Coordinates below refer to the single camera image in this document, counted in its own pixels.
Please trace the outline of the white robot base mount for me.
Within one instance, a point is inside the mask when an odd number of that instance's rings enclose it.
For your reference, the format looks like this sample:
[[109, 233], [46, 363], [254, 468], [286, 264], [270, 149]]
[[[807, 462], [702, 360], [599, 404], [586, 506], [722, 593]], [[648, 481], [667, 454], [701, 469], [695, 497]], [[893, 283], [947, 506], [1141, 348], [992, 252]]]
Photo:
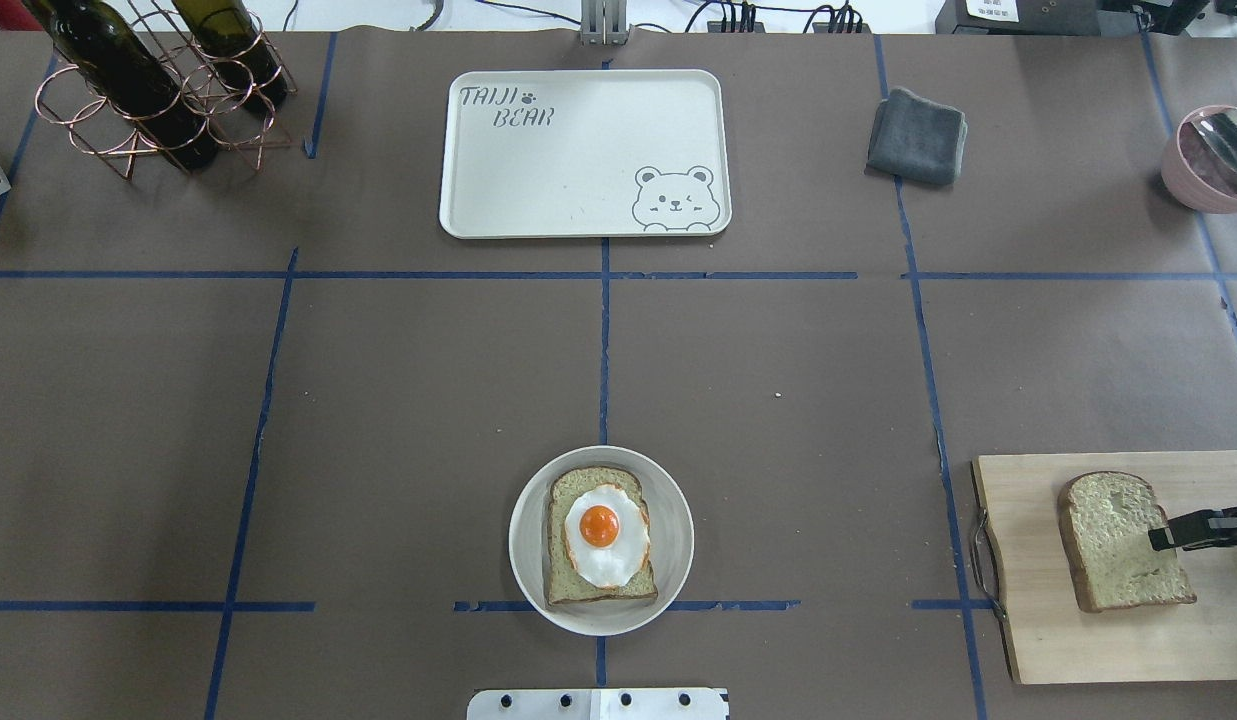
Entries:
[[729, 692], [710, 687], [487, 689], [468, 719], [729, 719]]

